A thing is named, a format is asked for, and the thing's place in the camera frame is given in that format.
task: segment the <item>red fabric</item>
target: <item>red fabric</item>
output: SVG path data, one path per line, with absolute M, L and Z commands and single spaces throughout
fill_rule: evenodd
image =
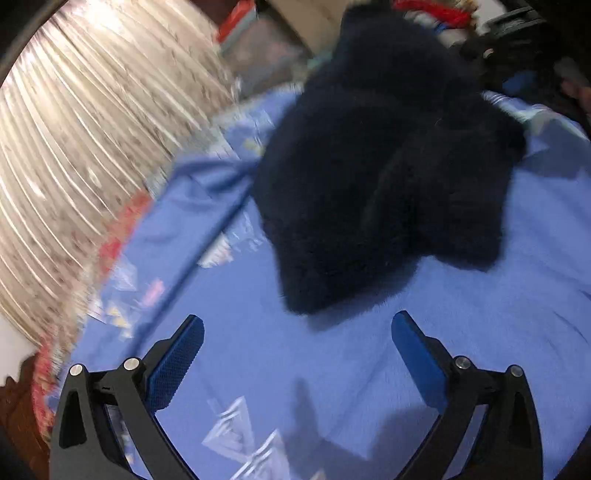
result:
M 236 28 L 236 25 L 240 23 L 246 14 L 255 8 L 255 0 L 240 0 L 230 16 L 224 21 L 217 31 L 217 42 L 222 43 L 228 35 Z
M 35 359 L 33 381 L 31 382 L 31 401 L 33 413 L 41 437 L 48 441 L 53 427 L 53 412 L 45 405 L 45 396 L 55 386 L 52 372 L 55 334 L 48 334 L 41 343 L 41 349 Z
M 137 191 L 127 202 L 117 220 L 109 225 L 105 241 L 99 248 L 100 281 L 106 280 L 113 264 L 134 233 L 135 225 L 152 206 L 152 197 L 145 190 Z
M 444 7 L 427 0 L 395 0 L 394 8 L 402 11 L 418 10 L 426 12 L 440 22 L 446 23 L 450 28 L 466 28 L 472 22 L 472 16 L 468 12 L 457 8 Z

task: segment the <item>white wall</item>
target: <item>white wall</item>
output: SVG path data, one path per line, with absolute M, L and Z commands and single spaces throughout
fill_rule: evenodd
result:
M 0 385 L 7 376 L 18 380 L 21 362 L 37 348 L 12 324 L 0 317 Z

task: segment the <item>red object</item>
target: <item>red object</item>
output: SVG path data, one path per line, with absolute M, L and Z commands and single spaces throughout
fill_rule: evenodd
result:
M 446 23 L 449 28 L 466 28 L 472 22 L 472 16 L 468 12 L 457 8 L 444 7 L 427 0 L 395 0 L 394 8 L 404 12 L 408 10 L 426 12 L 440 22 Z
M 220 25 L 217 31 L 217 42 L 222 43 L 226 40 L 232 30 L 236 28 L 236 25 L 240 23 L 240 20 L 253 8 L 255 8 L 255 0 L 240 0 L 230 13 L 230 16 Z

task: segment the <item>blue fabric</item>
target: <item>blue fabric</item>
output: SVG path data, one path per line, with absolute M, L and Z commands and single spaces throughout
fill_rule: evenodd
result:
M 240 128 L 225 131 L 233 150 L 264 143 L 294 95 L 274 92 L 246 114 L 272 111 L 265 129 L 246 127 L 243 117 Z M 423 258 L 311 317 L 283 308 L 272 248 L 248 198 L 251 166 L 241 154 L 209 165 L 203 157 L 186 160 L 124 252 L 123 271 L 137 268 L 136 290 L 118 290 L 112 278 L 102 295 L 106 310 L 112 301 L 127 308 L 123 317 L 134 314 L 129 305 L 157 300 L 122 320 L 123 328 L 109 315 L 107 323 L 90 320 L 72 362 L 117 367 L 196 314 L 205 325 L 203 347 L 157 417 L 197 476 L 309 480 L 323 471 L 328 480 L 391 480 L 437 415 L 391 339 L 392 316 L 407 310 L 452 356 L 490 370 L 524 367 L 544 477 L 554 478 L 591 424 L 591 151 L 558 122 L 530 134 L 528 144 L 495 268 L 458 270 Z M 215 255 L 210 249 L 209 260 L 195 265 L 222 229 Z M 125 287 L 129 279 L 115 275 Z M 160 295 L 155 279 L 165 287 Z M 221 424 L 230 425 L 231 438 L 216 429 Z M 265 452 L 277 461 L 266 465 Z M 137 456 L 133 466 L 148 476 Z

